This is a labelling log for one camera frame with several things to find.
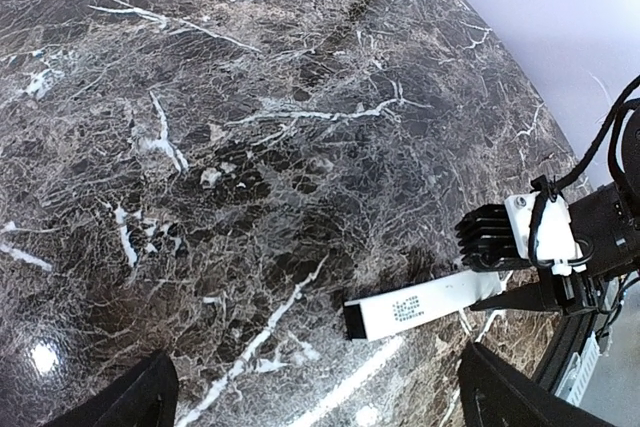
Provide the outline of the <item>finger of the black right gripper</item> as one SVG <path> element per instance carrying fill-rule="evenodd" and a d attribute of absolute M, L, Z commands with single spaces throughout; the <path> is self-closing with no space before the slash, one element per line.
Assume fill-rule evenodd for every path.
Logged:
<path fill-rule="evenodd" d="M 504 291 L 470 306 L 471 311 L 520 310 L 566 313 L 569 304 L 558 296 L 554 283 L 544 279 Z"/>

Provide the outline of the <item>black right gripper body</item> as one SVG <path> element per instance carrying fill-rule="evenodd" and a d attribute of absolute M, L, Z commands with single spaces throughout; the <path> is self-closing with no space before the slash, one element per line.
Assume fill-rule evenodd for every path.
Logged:
<path fill-rule="evenodd" d="M 574 298 L 567 316 L 591 313 L 604 304 L 604 291 L 614 278 L 639 264 L 639 205 L 613 183 L 570 206 L 574 237 L 589 242 L 586 269 L 571 276 Z"/>

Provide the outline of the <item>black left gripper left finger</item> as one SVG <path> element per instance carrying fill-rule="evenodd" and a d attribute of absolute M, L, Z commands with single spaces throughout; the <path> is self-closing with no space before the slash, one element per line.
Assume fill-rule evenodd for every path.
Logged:
<path fill-rule="evenodd" d="M 164 351 L 157 350 L 97 395 L 47 425 L 172 427 L 178 390 L 172 360 Z"/>

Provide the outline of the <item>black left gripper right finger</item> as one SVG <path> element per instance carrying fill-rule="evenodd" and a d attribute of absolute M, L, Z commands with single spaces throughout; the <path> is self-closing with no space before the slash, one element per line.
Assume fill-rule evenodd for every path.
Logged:
<path fill-rule="evenodd" d="M 480 343 L 468 343 L 458 369 L 467 426 L 606 427 L 608 423 L 547 392 Z"/>

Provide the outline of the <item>grey remote battery cover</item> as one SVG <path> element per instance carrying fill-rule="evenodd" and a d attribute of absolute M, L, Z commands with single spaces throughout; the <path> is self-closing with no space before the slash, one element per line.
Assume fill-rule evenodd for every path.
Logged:
<path fill-rule="evenodd" d="M 351 340 L 376 341 L 424 325 L 503 291 L 496 272 L 458 272 L 344 303 Z"/>

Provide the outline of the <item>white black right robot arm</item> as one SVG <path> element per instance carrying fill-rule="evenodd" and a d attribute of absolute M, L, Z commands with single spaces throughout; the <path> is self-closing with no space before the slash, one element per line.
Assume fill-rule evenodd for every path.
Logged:
<path fill-rule="evenodd" d="M 639 101 L 632 80 L 616 99 L 580 162 L 564 177 L 540 176 L 528 194 L 469 213 L 456 226 L 464 264 L 477 273 L 534 268 L 538 280 L 472 305 L 497 309 L 602 312 L 604 286 L 639 267 Z M 568 203 L 602 143 L 610 184 Z"/>

